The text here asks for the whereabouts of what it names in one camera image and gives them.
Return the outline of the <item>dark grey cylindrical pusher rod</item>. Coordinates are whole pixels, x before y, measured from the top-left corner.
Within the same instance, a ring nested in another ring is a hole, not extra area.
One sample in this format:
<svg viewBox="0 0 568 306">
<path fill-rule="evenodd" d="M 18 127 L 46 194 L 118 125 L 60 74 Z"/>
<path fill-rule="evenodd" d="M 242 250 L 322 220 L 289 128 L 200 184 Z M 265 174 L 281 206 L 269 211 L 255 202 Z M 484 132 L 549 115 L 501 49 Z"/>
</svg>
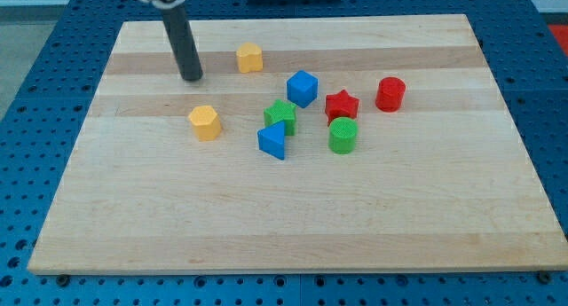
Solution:
<svg viewBox="0 0 568 306">
<path fill-rule="evenodd" d="M 199 81 L 203 71 L 185 7 L 162 9 L 161 14 L 180 76 L 188 82 Z"/>
</svg>

